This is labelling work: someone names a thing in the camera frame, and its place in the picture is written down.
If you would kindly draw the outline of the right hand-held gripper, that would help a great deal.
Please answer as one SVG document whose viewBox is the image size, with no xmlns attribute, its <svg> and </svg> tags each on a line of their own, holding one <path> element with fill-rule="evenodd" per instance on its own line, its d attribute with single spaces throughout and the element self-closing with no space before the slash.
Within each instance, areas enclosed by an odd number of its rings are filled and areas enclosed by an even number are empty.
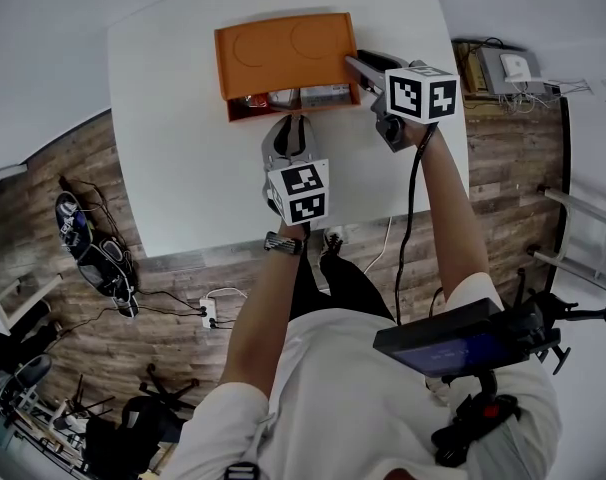
<svg viewBox="0 0 606 480">
<path fill-rule="evenodd" d="M 358 85 L 378 98 L 371 106 L 375 128 L 393 152 L 406 149 L 404 128 L 454 118 L 459 105 L 459 76 L 428 65 L 365 49 L 346 55 L 347 70 Z"/>
</svg>

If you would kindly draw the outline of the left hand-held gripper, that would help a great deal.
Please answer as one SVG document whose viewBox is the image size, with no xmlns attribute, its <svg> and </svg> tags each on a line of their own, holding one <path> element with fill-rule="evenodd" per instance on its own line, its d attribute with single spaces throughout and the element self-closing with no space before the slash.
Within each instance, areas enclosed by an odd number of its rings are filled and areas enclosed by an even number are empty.
<svg viewBox="0 0 606 480">
<path fill-rule="evenodd" d="M 295 139 L 289 139 L 292 116 L 286 115 L 261 144 L 263 197 L 289 226 L 317 221 L 329 212 L 329 161 L 319 157 L 309 118 L 298 115 L 295 121 Z"/>
</svg>

